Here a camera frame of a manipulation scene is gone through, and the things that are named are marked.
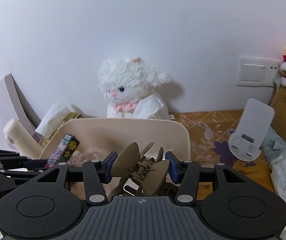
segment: wall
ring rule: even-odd
[[[271,88],[236,86],[237,58],[281,59],[284,46],[286,0],[0,0],[0,76],[40,118],[58,99],[104,116],[98,67],[125,55],[171,73],[172,111],[267,103]]]

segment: wall switch panel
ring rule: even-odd
[[[273,77],[281,60],[262,57],[239,57],[238,86],[273,87]]]

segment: paisley pattern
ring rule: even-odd
[[[242,112],[242,110],[193,112],[174,116],[175,120],[182,123],[190,134],[192,160],[199,162],[203,167],[213,167],[217,162],[225,162],[274,191],[270,169],[263,152],[258,159],[247,163],[238,160],[229,151],[226,141],[238,126]],[[201,186],[201,195],[204,197],[210,193],[210,188],[207,184]]]

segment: white bottle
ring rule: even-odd
[[[18,119],[11,119],[4,127],[3,133],[8,143],[12,143],[19,153],[32,159],[38,159],[43,148],[26,131]]]

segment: white plush toy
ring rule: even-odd
[[[167,73],[141,58],[107,59],[99,69],[99,88],[109,102],[107,117],[169,119],[165,102],[154,88],[168,83]]]

